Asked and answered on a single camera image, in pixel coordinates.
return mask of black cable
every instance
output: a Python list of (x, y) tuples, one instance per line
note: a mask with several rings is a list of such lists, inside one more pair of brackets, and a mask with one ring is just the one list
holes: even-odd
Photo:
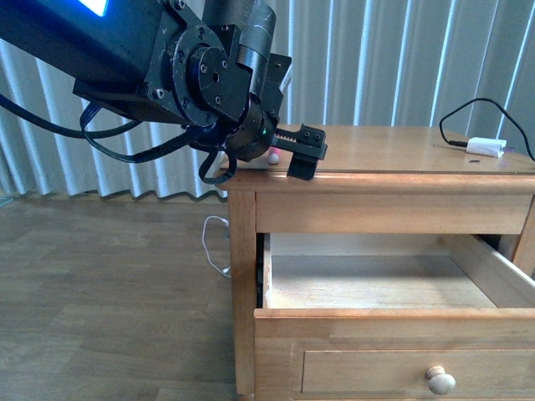
[[(135, 155), (122, 155), (120, 153), (114, 152), (113, 150), (107, 149), (103, 145), (99, 144), (95, 140), (101, 140), (104, 138), (110, 138), (112, 136), (121, 135), (125, 132), (133, 129), (134, 127), (141, 124), (141, 121), (130, 121), (127, 124), (121, 125), (120, 127), (113, 128), (113, 129), (106, 129), (102, 131), (86, 131), (85, 127), (89, 124), (89, 122), (99, 113), (99, 111), (102, 109), (100, 106), (94, 103), (90, 103), (88, 107), (85, 108), (84, 112), (80, 116), (79, 122), (80, 122), (80, 131), (77, 131), (75, 129), (69, 129), (64, 128), (59, 125), (56, 125), (54, 123), (51, 123), (50, 121), (47, 121), (46, 119), (42, 119), (41, 117), (29, 112), (28, 110), (22, 108), (18, 104), (15, 104), (10, 99), (6, 98), (3, 94), (0, 94), (0, 106), (5, 108), (10, 113), (13, 113), (20, 117), (21, 119), (25, 119), (29, 123), (35, 124), (38, 127), (45, 129), (47, 131), (53, 132), (55, 134), (59, 134), (62, 136), (66, 136), (68, 138), (75, 138), (78, 140), (87, 140), (93, 147), (95, 147), (97, 150), (101, 151), (105, 155), (108, 155), (109, 157), (123, 161), (125, 163), (145, 163), (147, 161), (152, 161), (159, 159), (162, 156), (168, 155), (169, 153), (174, 152), (175, 150), (179, 150), (180, 148), (190, 145), (193, 143), (196, 143), (198, 140), (202, 139), (203, 136), (206, 135), (206, 132), (201, 127), (194, 127), (187, 130), (184, 134), (176, 136), (172, 140), (168, 140), (167, 142), (155, 146), (151, 149), (144, 150), (140, 153), (136, 153)], [(206, 160), (202, 163), (201, 168), (199, 169), (199, 176), (201, 177), (202, 181), (206, 184), (222, 184), (228, 180), (230, 180), (234, 174), (236, 173), (237, 169), (237, 160), (236, 157), (229, 156), (229, 169), (223, 173), (222, 175), (219, 175), (218, 177), (214, 178), (206, 178), (206, 173), (213, 164), (217, 153), (219, 149), (217, 147), (214, 147), (214, 150), (209, 152), (209, 155), (207, 156)]]
[[(18, 104), (15, 104), (10, 99), (6, 98), (3, 94), (0, 94), (0, 106), (5, 108), (7, 111), (17, 115), (21, 119), (25, 119), (29, 123), (35, 124), (38, 127), (41, 127), (47, 131), (54, 132), (68, 138), (75, 138), (77, 140), (84, 140), (85, 134), (82, 131), (77, 131), (75, 129), (64, 128), (46, 119), (27, 111), (26, 109), (20, 107)], [(89, 132), (91, 138), (95, 140), (101, 140), (103, 138), (110, 138), (112, 136), (124, 134), (126, 131), (129, 131), (141, 124), (141, 121), (130, 121), (127, 124), (121, 125), (120, 127), (113, 129), (106, 129), (104, 131), (92, 131)]]
[[(113, 150), (110, 150), (103, 145), (96, 142), (87, 131), (85, 131), (85, 127), (89, 124), (89, 122), (99, 113), (101, 107), (97, 104), (89, 104), (89, 106), (84, 110), (82, 115), (80, 116), (80, 128), (82, 129), (82, 132), (84, 133), (84, 137), (87, 139), (87, 141), (95, 147), (97, 150), (100, 150), (105, 155), (108, 155), (109, 157), (123, 161), (125, 163), (145, 163), (147, 161), (152, 161), (155, 159), (159, 159), (162, 156), (168, 155), (169, 153), (174, 152), (175, 150), (179, 150), (180, 148), (186, 146), (186, 145), (192, 145), (194, 143), (197, 143), (198, 141), (202, 140), (203, 137), (206, 137), (211, 133), (210, 130), (205, 130), (202, 127), (190, 127), (184, 134), (178, 135), (172, 140), (168, 140), (167, 142), (155, 146), (154, 148), (144, 150), (140, 153), (136, 153), (135, 155), (122, 155), (120, 153), (114, 152)], [(237, 159), (235, 156), (228, 156), (229, 159), (229, 168), (227, 171), (225, 171), (223, 174), (217, 176), (217, 177), (206, 177), (206, 174), (208, 173), (209, 169), (213, 165), (214, 161), (216, 160), (217, 154), (219, 153), (219, 147), (215, 146), (213, 149), (211, 149), (208, 152), (207, 158), (204, 160), (204, 162), (201, 164), (201, 167), (199, 168), (199, 177), (201, 178), (202, 182), (205, 184), (222, 184), (224, 182), (227, 182), (230, 180), (235, 174), (237, 170)]]
[(92, 133), (87, 132), (85, 130), (85, 127), (89, 124), (93, 117), (95, 117), (95, 115), (99, 113), (100, 109), (100, 106), (98, 106), (97, 104), (89, 104), (89, 106), (80, 116), (80, 128), (84, 133), (84, 137), (91, 144), (91, 146), (101, 151), (105, 155), (108, 155), (109, 157), (122, 161), (124, 163), (139, 164), (159, 159), (162, 156), (168, 155), (169, 153), (172, 153), (175, 150), (179, 150), (180, 148), (189, 145), (191, 142), (199, 139), (204, 134), (202, 132), (202, 129), (189, 129), (184, 134), (176, 136), (172, 140), (168, 140), (167, 142), (155, 146), (154, 148), (144, 150), (140, 153), (136, 153), (135, 155), (122, 155), (121, 153), (114, 152), (113, 150), (110, 150), (96, 142), (91, 135)]
[(468, 142), (466, 142), (466, 141), (448, 140), (446, 138), (446, 136), (444, 135), (444, 130), (442, 129), (442, 123), (444, 123), (444, 121), (447, 118), (451, 117), (453, 114), (455, 114), (455, 113), (461, 111), (462, 109), (464, 109), (466, 106), (469, 106), (470, 104), (478, 102), (478, 101), (492, 103), (492, 104), (494, 104), (496, 107), (498, 107), (500, 109), (500, 111), (503, 113), (503, 115), (505, 115), (507, 117), (507, 119), (509, 121), (511, 121), (514, 124), (515, 127), (517, 127), (518, 131), (520, 131), (520, 134), (522, 134), (522, 137), (524, 138), (524, 144), (526, 145), (527, 154), (529, 155), (529, 157), (533, 161), (535, 161), (535, 157), (533, 157), (533, 153), (532, 153), (532, 151), (531, 151), (531, 149), (529, 147), (529, 141), (527, 140), (527, 135), (524, 132), (524, 130), (522, 129), (522, 127), (513, 119), (513, 117), (511, 117), (511, 115), (509, 115), (509, 113), (496, 100), (489, 99), (489, 98), (475, 98), (475, 99), (472, 99), (469, 102), (464, 103), (462, 106), (456, 108), (451, 113), (449, 113), (446, 116), (442, 117), (441, 121), (438, 124), (439, 128), (441, 130), (442, 139), (449, 145), (460, 146), (460, 147), (463, 147), (463, 148), (466, 148), (468, 146)]

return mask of open drawer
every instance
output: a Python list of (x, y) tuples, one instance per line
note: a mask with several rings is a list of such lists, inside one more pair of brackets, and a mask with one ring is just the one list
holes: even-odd
[(257, 400), (535, 399), (535, 285), (474, 236), (265, 235), (261, 270)]

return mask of wooden nightstand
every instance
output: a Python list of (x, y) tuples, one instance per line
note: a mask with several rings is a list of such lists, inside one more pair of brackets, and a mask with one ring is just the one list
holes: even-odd
[[(535, 399), (535, 163), (468, 155), (437, 129), (320, 128), (312, 181), (282, 155), (222, 186), (238, 392), (435, 398), (425, 376), (442, 366), (433, 382), (456, 386), (440, 397)], [(502, 235), (501, 254), (480, 234)]]

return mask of wooden leg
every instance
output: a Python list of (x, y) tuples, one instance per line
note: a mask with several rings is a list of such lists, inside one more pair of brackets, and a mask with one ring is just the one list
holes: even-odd
[(256, 294), (256, 213), (254, 191), (229, 191), (232, 313), (238, 394), (254, 392), (254, 308)]
[(523, 272), (531, 276), (535, 269), (535, 197), (519, 236), (503, 236), (498, 250)]

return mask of wooden floor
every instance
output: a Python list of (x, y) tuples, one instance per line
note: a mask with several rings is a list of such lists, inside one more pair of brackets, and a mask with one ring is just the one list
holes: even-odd
[[(0, 207), (0, 399), (236, 399), (230, 280), (201, 229), (225, 205)], [(222, 225), (209, 223), (228, 266)]]

